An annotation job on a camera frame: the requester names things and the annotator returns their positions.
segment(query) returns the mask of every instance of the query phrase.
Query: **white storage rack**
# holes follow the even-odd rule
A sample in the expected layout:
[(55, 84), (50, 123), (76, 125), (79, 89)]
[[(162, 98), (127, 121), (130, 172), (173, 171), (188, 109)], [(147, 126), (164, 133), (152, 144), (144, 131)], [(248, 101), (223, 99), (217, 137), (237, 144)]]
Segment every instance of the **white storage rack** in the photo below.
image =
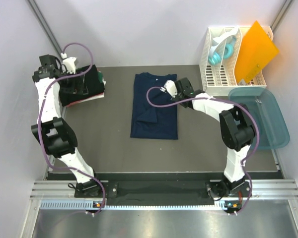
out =
[[(239, 87), (262, 87), (266, 88), (266, 83), (262, 71), (256, 75), (252, 81), (245, 86), (237, 85), (234, 76), (234, 69), (242, 42), (243, 36), (249, 30), (250, 26), (243, 26), (239, 28), (236, 34), (236, 42), (234, 44), (233, 55), (228, 59), (223, 59), (224, 47), (226, 40), (223, 41), (217, 48), (217, 53), (221, 56), (222, 62), (217, 65), (210, 65), (208, 62), (209, 50), (212, 39), (218, 37), (224, 32), (228, 32), (233, 27), (209, 27), (203, 47), (202, 57), (200, 61), (200, 73), (202, 79), (203, 90), (213, 96), (228, 96), (229, 92), (234, 88)], [(273, 39), (273, 32), (270, 26), (263, 26), (267, 35)]]

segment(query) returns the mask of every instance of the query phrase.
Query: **blue container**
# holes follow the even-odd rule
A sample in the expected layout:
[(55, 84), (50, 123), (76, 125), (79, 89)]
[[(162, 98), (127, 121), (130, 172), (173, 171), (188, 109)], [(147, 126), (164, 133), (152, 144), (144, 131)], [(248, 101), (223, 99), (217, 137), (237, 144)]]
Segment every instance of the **blue container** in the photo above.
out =
[(244, 103), (254, 117), (260, 134), (258, 149), (282, 148), (289, 143), (289, 132), (276, 98), (267, 89), (243, 87), (233, 89), (228, 98), (236, 103)]

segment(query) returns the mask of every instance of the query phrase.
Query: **folded shirt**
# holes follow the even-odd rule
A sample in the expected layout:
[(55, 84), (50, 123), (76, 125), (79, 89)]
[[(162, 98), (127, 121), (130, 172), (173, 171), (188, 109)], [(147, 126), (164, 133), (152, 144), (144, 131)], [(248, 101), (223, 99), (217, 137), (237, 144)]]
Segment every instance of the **folded shirt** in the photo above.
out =
[[(162, 87), (166, 81), (176, 81), (176, 79), (176, 74), (166, 76), (157, 76), (150, 73), (136, 74), (130, 137), (178, 139), (177, 106), (155, 108), (146, 99), (148, 89), (154, 86)], [(171, 96), (158, 89), (150, 91), (149, 99), (157, 105), (171, 103)]]

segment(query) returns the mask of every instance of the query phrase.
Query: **white wall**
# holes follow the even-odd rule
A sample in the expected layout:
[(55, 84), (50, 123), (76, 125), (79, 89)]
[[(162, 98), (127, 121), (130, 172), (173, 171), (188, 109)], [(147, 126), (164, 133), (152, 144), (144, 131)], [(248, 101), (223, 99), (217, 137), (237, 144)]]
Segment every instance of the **white wall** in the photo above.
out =
[(44, 159), (31, 134), (38, 57), (55, 54), (26, 1), (0, 1), (0, 238), (20, 232), (35, 179)]
[[(198, 64), (208, 26), (270, 25), (283, 0), (37, 0), (61, 45), (97, 66)], [(82, 50), (73, 50), (83, 64)]]
[(274, 34), (274, 42), (280, 53), (265, 68), (264, 76), (278, 101), (291, 138), (278, 154), (286, 175), (298, 185), (298, 0)]

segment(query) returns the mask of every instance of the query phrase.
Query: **purple cable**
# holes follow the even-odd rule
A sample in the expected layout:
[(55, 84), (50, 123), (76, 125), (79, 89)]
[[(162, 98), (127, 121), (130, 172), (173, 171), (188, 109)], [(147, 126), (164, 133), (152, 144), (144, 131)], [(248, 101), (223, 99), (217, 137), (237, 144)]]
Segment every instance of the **purple cable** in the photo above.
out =
[(167, 108), (167, 107), (172, 107), (172, 106), (175, 106), (175, 105), (178, 105), (180, 103), (184, 103), (184, 102), (189, 102), (189, 101), (193, 101), (193, 100), (212, 100), (212, 101), (218, 101), (218, 102), (222, 102), (222, 103), (229, 103), (229, 104), (233, 104), (234, 106), (237, 106), (238, 108), (240, 108), (243, 112), (246, 113), (246, 115), (250, 118), (250, 120), (252, 121), (254, 127), (255, 127), (255, 132), (256, 132), (256, 144), (255, 144), (255, 147), (253, 149), (253, 151), (251, 153), (249, 153), (244, 159), (241, 160), (241, 166), (242, 166), (242, 169), (245, 173), (245, 175), (248, 177), (249, 179), (249, 194), (248, 194), (248, 197), (247, 197), (247, 200), (245, 201), (244, 205), (242, 206), (242, 208), (236, 213), (236, 214), (239, 214), (241, 213), (245, 206), (248, 204), (248, 201), (251, 197), (251, 194), (252, 194), (252, 191), (253, 191), (253, 183), (252, 183), (252, 178), (250, 177), (249, 173), (246, 171), (245, 169), (245, 162), (246, 160), (248, 160), (249, 157), (251, 157), (252, 155), (255, 154), (257, 148), (258, 148), (258, 145), (259, 145), (259, 129), (258, 129), (258, 126), (257, 126), (257, 123), (255, 121), (255, 119), (253, 118), (253, 116), (248, 112), (248, 110), (246, 110), (244, 107), (242, 107), (240, 104), (236, 103), (236, 102), (232, 102), (232, 101), (229, 101), (229, 100), (224, 100), (224, 99), (218, 99), (218, 98), (188, 98), (188, 99), (184, 99), (184, 100), (181, 100), (179, 102), (175, 102), (175, 103), (170, 103), (170, 104), (167, 104), (167, 105), (156, 105), (156, 104), (153, 104), (150, 99), (149, 99), (149, 92), (152, 90), (152, 89), (160, 89), (161, 87), (152, 87), (150, 89), (148, 89), (147, 91), (147, 101), (148, 103), (155, 107), (155, 108)]
[(101, 203), (101, 206), (100, 208), (98, 209), (97, 212), (95, 212), (95, 214), (99, 213), (101, 211), (101, 209), (105, 206), (105, 188), (103, 186), (103, 184), (97, 179), (97, 178), (94, 178), (93, 176), (90, 176), (86, 173), (84, 173), (83, 171), (77, 169), (77, 168), (74, 168), (74, 167), (55, 167), (53, 166), (50, 161), (49, 161), (49, 158), (48, 158), (48, 155), (46, 154), (46, 151), (45, 151), (45, 148), (44, 148), (44, 143), (43, 143), (43, 139), (42, 139), (42, 131), (41, 131), (41, 119), (42, 119), (42, 114), (43, 114), (43, 109), (44, 109), (44, 105), (45, 105), (45, 100), (46, 100), (46, 96), (47, 96), (47, 93), (48, 91), (50, 90), (50, 88), (52, 87), (53, 84), (55, 84), (56, 82), (58, 81), (61, 81), (63, 79), (67, 79), (67, 78), (74, 78), (74, 77), (78, 77), (78, 76), (82, 76), (84, 74), (86, 74), (87, 72), (90, 71), (90, 69), (92, 68), (93, 64), (94, 64), (94, 58), (93, 58), (93, 54), (92, 52), (90, 51), (90, 49), (88, 47), (86, 47), (85, 45), (81, 44), (81, 43), (77, 43), (77, 42), (72, 42), (72, 43), (69, 43), (67, 45), (64, 46), (63, 48), (63, 53), (65, 52), (66, 48), (68, 46), (71, 46), (71, 45), (79, 45), (79, 46), (82, 46), (83, 48), (85, 48), (89, 55), (90, 55), (90, 66), (88, 67), (87, 70), (85, 70), (84, 72), (81, 72), (81, 73), (78, 73), (78, 74), (73, 74), (73, 75), (68, 75), (68, 76), (63, 76), (63, 77), (60, 77), (58, 79), (55, 79), (52, 83), (49, 84), (49, 86), (46, 88), (45, 90), (45, 93), (44, 93), (44, 99), (42, 101), (42, 105), (41, 105), (41, 110), (40, 110), (40, 113), (39, 113), (39, 117), (38, 117), (38, 134), (39, 134), (39, 141), (40, 141), (40, 145), (41, 145), (41, 149), (42, 149), (42, 153), (43, 153), (43, 156), (44, 156), (44, 159), (45, 159), (45, 162), (48, 164), (48, 166), (50, 168), (52, 168), (53, 170), (75, 170), (75, 171), (78, 171), (79, 173), (81, 173), (82, 175), (85, 175), (91, 179), (93, 179), (94, 181), (96, 181), (99, 186), (101, 187), (102, 189), (102, 192), (103, 192), (103, 200), (102, 200), (102, 203)]

